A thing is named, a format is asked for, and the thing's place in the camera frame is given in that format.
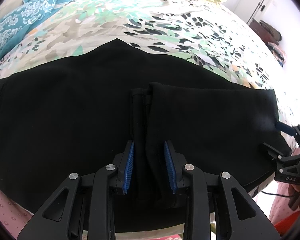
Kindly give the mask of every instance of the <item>cable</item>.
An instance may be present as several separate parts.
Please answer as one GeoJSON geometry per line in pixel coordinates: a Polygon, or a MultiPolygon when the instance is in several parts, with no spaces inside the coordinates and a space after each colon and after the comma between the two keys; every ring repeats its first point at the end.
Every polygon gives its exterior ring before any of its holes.
{"type": "Polygon", "coordinates": [[[263,194],[267,194],[267,195],[271,195],[271,196],[278,196],[278,197],[285,197],[285,198],[295,197],[295,196],[297,196],[298,194],[300,194],[300,191],[294,193],[294,194],[291,195],[291,196],[286,196],[286,195],[281,195],[281,194],[276,194],[276,193],[268,193],[268,192],[264,192],[264,191],[261,191],[261,192],[262,192],[263,194]]]}

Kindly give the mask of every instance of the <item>bed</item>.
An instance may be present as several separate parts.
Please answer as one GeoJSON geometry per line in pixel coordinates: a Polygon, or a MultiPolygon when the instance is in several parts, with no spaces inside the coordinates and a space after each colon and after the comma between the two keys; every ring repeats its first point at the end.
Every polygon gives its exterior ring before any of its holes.
{"type": "MultiPolygon", "coordinates": [[[[298,102],[287,90],[289,80],[267,46],[222,4],[204,0],[69,1],[0,60],[0,79],[87,53],[116,38],[148,53],[188,60],[231,82],[253,89],[274,89],[280,121],[300,124],[298,102]]],[[[294,150],[295,140],[284,137],[294,150]]],[[[174,228],[169,234],[179,230],[174,228]]]]}

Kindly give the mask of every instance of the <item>red fabric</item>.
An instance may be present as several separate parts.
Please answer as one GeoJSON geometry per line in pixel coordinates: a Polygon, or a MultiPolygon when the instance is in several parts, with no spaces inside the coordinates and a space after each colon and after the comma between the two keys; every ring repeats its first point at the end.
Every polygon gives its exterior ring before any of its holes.
{"type": "Polygon", "coordinates": [[[284,220],[274,225],[275,229],[277,229],[280,236],[283,236],[290,229],[290,227],[297,220],[299,215],[300,215],[300,211],[293,213],[292,215],[288,216],[284,220]]]}

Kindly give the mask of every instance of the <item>door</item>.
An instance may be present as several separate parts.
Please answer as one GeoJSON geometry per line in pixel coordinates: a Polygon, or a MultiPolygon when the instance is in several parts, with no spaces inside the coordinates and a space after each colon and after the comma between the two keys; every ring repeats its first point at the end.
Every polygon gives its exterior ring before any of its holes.
{"type": "Polygon", "coordinates": [[[251,20],[251,16],[259,9],[262,9],[261,6],[264,4],[259,5],[262,1],[263,0],[239,0],[233,12],[245,23],[248,23],[251,20]]]}
{"type": "Polygon", "coordinates": [[[252,15],[251,20],[248,22],[248,25],[250,24],[250,22],[252,21],[252,19],[255,19],[257,22],[259,22],[262,19],[263,15],[264,15],[264,13],[265,13],[265,11],[267,9],[267,7],[272,2],[272,0],[262,0],[262,1],[261,1],[260,5],[259,5],[258,10],[256,10],[255,13],[252,15]]]}

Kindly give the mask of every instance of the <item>black fabric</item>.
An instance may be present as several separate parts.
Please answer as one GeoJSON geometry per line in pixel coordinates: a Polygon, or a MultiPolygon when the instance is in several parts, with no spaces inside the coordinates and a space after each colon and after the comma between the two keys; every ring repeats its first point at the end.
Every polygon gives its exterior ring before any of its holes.
{"type": "Polygon", "coordinates": [[[173,205],[163,155],[166,140],[189,163],[216,175],[228,171],[247,191],[274,172],[260,144],[290,154],[275,129],[279,117],[273,90],[191,89],[152,82],[148,101],[146,155],[165,207],[173,205]]]}

